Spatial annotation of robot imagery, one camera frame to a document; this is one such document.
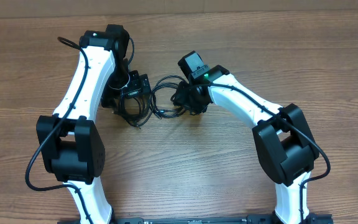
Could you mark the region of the black cable pulled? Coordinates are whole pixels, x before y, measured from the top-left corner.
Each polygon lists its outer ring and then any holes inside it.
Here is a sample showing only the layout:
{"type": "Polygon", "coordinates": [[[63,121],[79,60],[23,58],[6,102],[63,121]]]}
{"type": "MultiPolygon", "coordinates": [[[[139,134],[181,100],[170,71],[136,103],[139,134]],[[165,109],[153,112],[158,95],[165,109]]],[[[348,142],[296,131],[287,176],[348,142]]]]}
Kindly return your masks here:
{"type": "Polygon", "coordinates": [[[177,90],[178,82],[185,79],[178,75],[168,75],[161,78],[152,88],[150,96],[151,112],[158,118],[177,118],[186,112],[183,106],[169,106],[170,98],[177,90]]]}

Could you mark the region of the black cable staying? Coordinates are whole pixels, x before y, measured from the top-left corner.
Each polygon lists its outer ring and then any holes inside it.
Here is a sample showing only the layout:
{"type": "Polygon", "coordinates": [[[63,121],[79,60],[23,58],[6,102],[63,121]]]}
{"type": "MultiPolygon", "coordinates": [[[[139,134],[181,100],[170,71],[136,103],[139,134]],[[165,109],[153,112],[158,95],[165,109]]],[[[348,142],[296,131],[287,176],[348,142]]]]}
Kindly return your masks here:
{"type": "Polygon", "coordinates": [[[130,126],[140,129],[152,115],[150,94],[131,98],[122,94],[112,113],[123,118],[130,126]]]}

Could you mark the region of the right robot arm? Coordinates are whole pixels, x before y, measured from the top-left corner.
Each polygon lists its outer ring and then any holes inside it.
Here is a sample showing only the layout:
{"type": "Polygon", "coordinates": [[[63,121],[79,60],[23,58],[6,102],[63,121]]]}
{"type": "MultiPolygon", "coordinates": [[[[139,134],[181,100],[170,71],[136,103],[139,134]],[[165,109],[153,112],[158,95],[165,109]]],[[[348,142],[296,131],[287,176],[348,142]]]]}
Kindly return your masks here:
{"type": "Polygon", "coordinates": [[[271,103],[239,83],[226,68],[210,68],[192,51],[178,61],[186,80],[172,96],[191,114],[209,104],[225,108],[250,127],[259,163],[275,183],[274,214],[280,223],[307,223],[306,180],[319,152],[302,110],[271,103]]]}

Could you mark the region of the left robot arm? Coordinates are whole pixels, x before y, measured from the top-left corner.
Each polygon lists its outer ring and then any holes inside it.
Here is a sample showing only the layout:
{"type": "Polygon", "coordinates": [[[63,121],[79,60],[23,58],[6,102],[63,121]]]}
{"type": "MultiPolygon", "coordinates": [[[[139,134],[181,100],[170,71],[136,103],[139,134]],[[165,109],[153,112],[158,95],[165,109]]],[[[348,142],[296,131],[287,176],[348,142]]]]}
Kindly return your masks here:
{"type": "Polygon", "coordinates": [[[58,180],[52,188],[70,191],[80,213],[77,223],[115,223],[101,181],[106,155],[96,113],[100,106],[110,108],[140,127],[148,110],[150,83],[147,75],[129,69],[126,52],[133,40],[122,25],[87,30],[78,43],[58,40],[79,50],[78,65],[53,114],[37,121],[40,146],[34,155],[42,156],[45,170],[58,180]]]}

